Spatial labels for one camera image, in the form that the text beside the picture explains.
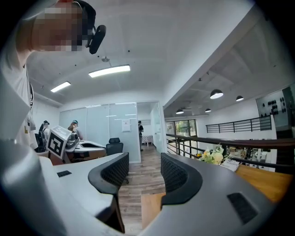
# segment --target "poster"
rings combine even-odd
[[[129,119],[122,119],[122,132],[131,132]]]

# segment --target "wooden handrail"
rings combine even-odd
[[[191,141],[211,143],[211,144],[224,144],[234,147],[245,148],[295,148],[295,138],[285,139],[265,139],[265,140],[232,140],[232,139],[218,139],[218,138],[199,138],[199,137],[185,137],[180,135],[170,135],[169,137],[182,138]]]

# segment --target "person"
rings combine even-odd
[[[79,138],[81,140],[83,140],[83,134],[82,134],[80,128],[78,127],[78,122],[76,120],[72,121],[72,123],[68,127],[68,130],[70,130],[72,132],[76,132],[78,134]]]
[[[67,51],[69,46],[77,50],[77,42],[85,42],[82,29],[86,13],[81,6],[75,1],[66,0],[51,0],[50,3],[54,5],[18,23],[0,55],[0,77],[30,107],[30,112],[13,138],[17,143],[33,149],[38,145],[33,132],[34,91],[27,73],[27,58],[34,51]]]
[[[139,133],[139,148],[140,151],[142,152],[142,133],[143,133],[143,126],[142,126],[142,122],[139,120],[138,121],[138,133]]]
[[[45,152],[46,151],[46,144],[49,139],[49,122],[44,120],[44,122],[41,124],[39,133],[38,133],[38,141],[39,141],[39,152]]]

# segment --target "wooden floor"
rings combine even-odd
[[[160,154],[154,146],[142,147],[142,162],[129,165],[129,184],[119,190],[119,206],[126,235],[135,236],[142,231],[142,194],[165,192],[160,172]]]

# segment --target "metal railing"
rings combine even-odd
[[[175,153],[177,155],[186,156],[190,158],[199,158],[195,153],[192,153],[192,150],[198,150],[204,152],[204,149],[193,147],[192,142],[203,142],[210,144],[221,145],[224,149],[223,155],[226,155],[227,147],[243,147],[248,148],[247,155],[245,158],[231,157],[231,159],[239,161],[240,163],[247,163],[251,165],[275,168],[278,172],[292,173],[295,170],[294,165],[281,165],[266,163],[261,161],[253,161],[250,157],[251,149],[253,148],[264,148],[264,149],[285,149],[285,148],[295,148],[295,138],[289,139],[270,139],[270,140],[227,140],[227,139],[215,139],[215,138],[198,138],[198,137],[185,137],[179,135],[170,135],[166,134],[167,138],[167,148],[168,152]]]
[[[271,116],[258,117],[234,122],[208,124],[207,133],[241,132],[271,130]]]

